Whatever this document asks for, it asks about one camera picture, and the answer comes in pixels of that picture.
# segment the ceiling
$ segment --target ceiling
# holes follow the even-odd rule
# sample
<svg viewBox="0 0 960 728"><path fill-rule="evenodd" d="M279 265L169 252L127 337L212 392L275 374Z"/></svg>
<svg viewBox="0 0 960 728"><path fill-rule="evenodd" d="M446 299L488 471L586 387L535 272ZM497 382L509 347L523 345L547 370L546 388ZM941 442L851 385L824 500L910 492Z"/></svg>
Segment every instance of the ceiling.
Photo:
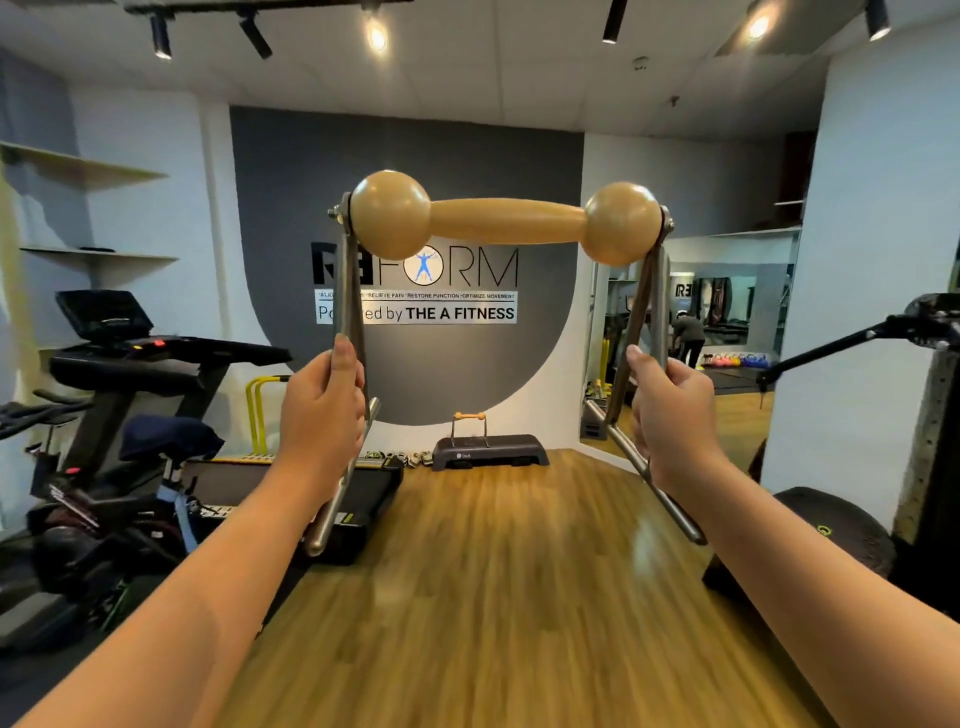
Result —
<svg viewBox="0 0 960 728"><path fill-rule="evenodd" d="M270 11L257 18L275 52L267 61L235 15L181 15L163 62L147 19L119 6L0 0L0 46L71 82L251 106L697 139L815 128L828 56L866 42L862 17L814 55L715 57L749 4L630 0L608 45L609 0L416 0L380 9L383 57L368 49L356 7ZM895 32L960 12L960 0L888 6ZM634 71L637 56L650 58L646 70Z"/></svg>

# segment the blue strap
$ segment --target blue strap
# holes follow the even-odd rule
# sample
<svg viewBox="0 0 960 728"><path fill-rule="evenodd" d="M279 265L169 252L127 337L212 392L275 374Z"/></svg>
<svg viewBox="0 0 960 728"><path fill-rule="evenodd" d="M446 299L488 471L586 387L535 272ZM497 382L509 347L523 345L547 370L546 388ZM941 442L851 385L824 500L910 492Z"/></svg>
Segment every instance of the blue strap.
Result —
<svg viewBox="0 0 960 728"><path fill-rule="evenodd" d="M174 511L177 513L177 523L180 525L180 533L183 535L183 545L186 546L186 552L193 553L196 551L197 537L193 535L193 529L190 527L190 517L186 512L186 496L180 491L161 485L156 489L156 497L174 504Z"/></svg>

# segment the forearm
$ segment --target forearm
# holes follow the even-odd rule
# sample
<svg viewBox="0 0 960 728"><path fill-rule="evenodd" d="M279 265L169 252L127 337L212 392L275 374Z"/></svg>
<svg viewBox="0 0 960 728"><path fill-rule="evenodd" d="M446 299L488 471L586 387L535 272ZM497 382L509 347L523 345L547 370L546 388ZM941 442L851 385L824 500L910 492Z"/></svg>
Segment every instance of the forearm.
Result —
<svg viewBox="0 0 960 728"><path fill-rule="evenodd" d="M324 489L311 486L310 477L319 476L271 468L200 548L19 728L212 724L303 529L321 505L317 493Z"/></svg>
<svg viewBox="0 0 960 728"><path fill-rule="evenodd" d="M859 564L726 460L689 478L678 499L840 725L960 724L960 625Z"/></svg>
<svg viewBox="0 0 960 728"><path fill-rule="evenodd" d="M219 627L216 660L191 728L206 728L216 719L303 530L322 505L317 493L330 490L307 478L336 476L274 465L260 486L183 563L184 581L189 579L203 595ZM202 558L189 563L196 556Z"/></svg>

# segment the wall shelf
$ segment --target wall shelf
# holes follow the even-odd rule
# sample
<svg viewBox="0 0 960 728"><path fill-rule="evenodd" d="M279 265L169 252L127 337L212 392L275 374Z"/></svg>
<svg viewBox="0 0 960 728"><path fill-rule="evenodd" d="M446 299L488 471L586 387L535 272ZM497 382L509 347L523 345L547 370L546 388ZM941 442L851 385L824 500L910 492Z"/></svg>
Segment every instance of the wall shelf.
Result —
<svg viewBox="0 0 960 728"><path fill-rule="evenodd" d="M167 177L161 172L148 169L74 157L9 141L0 141L0 154L3 155L3 161L7 164L28 161L35 165L37 171L44 177L84 189L105 189Z"/></svg>
<svg viewBox="0 0 960 728"><path fill-rule="evenodd" d="M107 253L105 251L81 251L76 248L40 248L39 246L23 246L20 248L21 251L26 251L27 253L40 253L40 254L49 254L49 255L64 255L64 256L78 256L81 259L87 257L88 259L98 259L98 258L115 258L115 259L132 259L132 260L163 260L168 262L173 262L174 260L180 260L177 257L172 255L148 255L145 253Z"/></svg>
<svg viewBox="0 0 960 728"><path fill-rule="evenodd" d="M766 231L747 231L747 232L721 232L718 235L708 235L708 237L775 237L786 235L791 232L800 232L804 226L794 225L790 228L773 228Z"/></svg>

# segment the hand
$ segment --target hand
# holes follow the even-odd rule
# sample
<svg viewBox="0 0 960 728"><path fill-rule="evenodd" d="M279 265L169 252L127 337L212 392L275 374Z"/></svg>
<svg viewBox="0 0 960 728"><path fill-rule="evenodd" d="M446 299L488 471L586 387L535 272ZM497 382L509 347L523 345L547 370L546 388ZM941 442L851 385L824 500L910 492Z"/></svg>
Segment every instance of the hand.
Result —
<svg viewBox="0 0 960 728"><path fill-rule="evenodd" d="M363 364L349 339L337 334L332 352L317 356L287 383L280 410L278 465L320 477L325 488L335 488L362 445L363 385Z"/></svg>
<svg viewBox="0 0 960 728"><path fill-rule="evenodd" d="M677 497L686 482L726 459L717 442L713 382L677 359L666 372L636 346L627 348L636 379L634 438L661 490Z"/></svg>

